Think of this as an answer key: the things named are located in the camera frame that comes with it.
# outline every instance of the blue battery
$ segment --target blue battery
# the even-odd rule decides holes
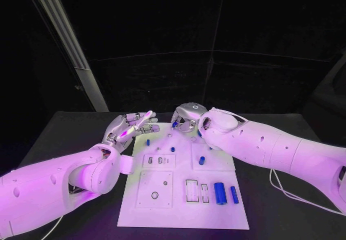
[[[236,186],[231,187],[231,192],[233,192],[233,201],[236,204],[240,203],[239,196],[237,196],[237,188]]]
[[[204,164],[205,164],[205,160],[207,160],[207,158],[202,156],[201,159],[200,159],[200,162],[198,162],[200,165],[204,165]]]
[[[227,192],[226,192],[226,185],[223,182],[217,182],[214,184],[215,189],[215,197],[217,197],[217,204],[226,205],[228,204]]]

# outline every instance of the wire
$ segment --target wire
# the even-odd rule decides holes
[[[280,187],[276,186],[275,183],[273,183],[273,172],[275,172],[275,174],[276,174],[276,179],[277,179],[277,182],[279,182]],[[334,214],[339,214],[339,215],[346,216],[342,212],[335,211],[335,210],[332,210],[332,209],[329,209],[329,208],[318,205],[316,203],[308,201],[306,199],[303,199],[302,197],[299,197],[298,195],[295,195],[293,193],[290,193],[289,191],[286,191],[285,188],[283,188],[282,182],[280,182],[280,177],[279,177],[277,172],[276,172],[275,169],[270,170],[269,180],[270,180],[270,183],[272,183],[272,185],[275,186],[275,188],[277,188],[279,190],[282,190],[282,191],[283,191],[283,194],[285,194],[290,199],[295,199],[295,200],[298,200],[298,201],[302,201],[302,202],[306,203],[306,204],[312,204],[313,206],[322,208],[324,210],[332,212]]]
[[[58,220],[57,224],[54,225],[53,230],[50,231],[50,233],[45,235],[45,237],[41,240],[47,239],[47,237],[50,236],[51,232],[55,230],[55,228],[57,228],[63,218],[64,218],[64,215],[60,217],[60,220]]]

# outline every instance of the black table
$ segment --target black table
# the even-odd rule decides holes
[[[21,163],[21,167],[47,159],[87,150],[100,143],[113,119],[125,113],[58,112]],[[243,114],[246,118],[273,125],[309,140],[319,138],[301,114]],[[169,122],[172,113],[158,114],[161,122]],[[132,155],[135,144],[125,154]],[[260,239],[260,240],[335,240],[346,239],[346,217],[288,198],[270,184],[270,170],[234,160],[250,230],[117,227],[128,176],[120,175],[112,192],[87,202],[64,216],[48,240],[103,239]],[[334,208],[321,191],[305,181],[279,173],[288,191],[312,202]],[[54,221],[17,239],[41,239]]]

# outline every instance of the round hole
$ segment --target round hole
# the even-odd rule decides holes
[[[153,199],[158,199],[158,198],[159,198],[159,193],[158,193],[158,191],[155,191],[155,192],[152,193],[152,198],[153,198]]]

